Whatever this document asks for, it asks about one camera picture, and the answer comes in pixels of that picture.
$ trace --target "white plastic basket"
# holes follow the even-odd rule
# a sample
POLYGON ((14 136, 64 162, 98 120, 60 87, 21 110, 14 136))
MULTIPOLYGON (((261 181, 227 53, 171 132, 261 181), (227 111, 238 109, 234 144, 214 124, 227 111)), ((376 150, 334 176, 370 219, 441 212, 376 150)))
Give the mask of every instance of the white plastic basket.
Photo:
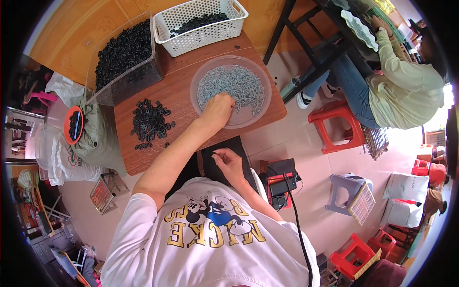
POLYGON ((244 18, 249 13, 236 0, 193 0, 162 12, 153 17, 155 41, 162 44, 172 57, 196 48, 241 34, 244 18), (170 30, 179 29, 183 23, 203 14, 225 13, 229 20, 205 25, 175 37, 170 30))

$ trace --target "mickey mouse graphic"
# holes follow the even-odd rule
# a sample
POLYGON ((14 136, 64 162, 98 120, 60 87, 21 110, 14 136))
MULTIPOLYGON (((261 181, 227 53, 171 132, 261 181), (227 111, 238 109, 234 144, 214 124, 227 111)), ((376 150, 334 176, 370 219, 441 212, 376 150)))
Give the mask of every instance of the mickey mouse graphic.
POLYGON ((222 226, 232 221, 233 225, 229 232, 233 235, 242 235, 252 231, 252 225, 247 221, 241 220, 236 214, 231 214, 234 206, 226 197, 217 196, 214 201, 208 202, 208 192, 205 196, 201 196, 199 200, 188 196, 188 214, 186 220, 190 223, 195 223, 199 220, 200 215, 204 215, 216 225, 222 226))

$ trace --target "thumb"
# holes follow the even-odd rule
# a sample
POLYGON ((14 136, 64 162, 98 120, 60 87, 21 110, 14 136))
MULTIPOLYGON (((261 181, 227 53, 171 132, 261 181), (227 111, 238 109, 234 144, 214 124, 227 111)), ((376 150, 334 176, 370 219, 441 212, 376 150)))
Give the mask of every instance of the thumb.
POLYGON ((213 154, 212 155, 212 158, 215 160, 215 164, 222 170, 226 170, 227 169, 227 166, 226 164, 223 162, 222 158, 218 155, 218 154, 213 154))

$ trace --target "black and white shoe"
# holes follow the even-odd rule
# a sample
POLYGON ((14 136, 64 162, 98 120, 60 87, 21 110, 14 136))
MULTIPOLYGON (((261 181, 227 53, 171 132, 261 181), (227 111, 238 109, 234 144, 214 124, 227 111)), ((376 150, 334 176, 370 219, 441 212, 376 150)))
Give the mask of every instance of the black and white shoe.
POLYGON ((340 87, 333 87, 331 86, 330 84, 328 84, 327 82, 323 83, 323 85, 320 86, 322 88, 322 91, 324 92, 324 95, 327 97, 327 98, 331 98, 333 97, 333 95, 341 90, 340 87))
POLYGON ((307 96, 303 91, 297 94, 297 105, 300 109, 305 110, 311 103, 312 98, 307 96))

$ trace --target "gray plastic stool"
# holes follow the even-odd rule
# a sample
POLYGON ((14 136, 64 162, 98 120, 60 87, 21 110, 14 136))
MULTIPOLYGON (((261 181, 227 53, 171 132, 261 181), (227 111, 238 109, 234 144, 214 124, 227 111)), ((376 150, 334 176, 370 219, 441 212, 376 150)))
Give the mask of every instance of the gray plastic stool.
POLYGON ((341 214, 352 216, 347 209, 349 206, 351 206, 354 198, 357 196, 357 193, 364 182, 367 182, 368 188, 371 190, 371 192, 373 192, 373 182, 371 180, 360 177, 353 173, 343 175, 332 174, 330 176, 330 181, 333 182, 333 195, 331 196, 331 204, 325 205, 325 209, 341 214), (349 198, 345 207, 336 206, 336 196, 338 194, 339 187, 346 188, 349 194, 349 198))

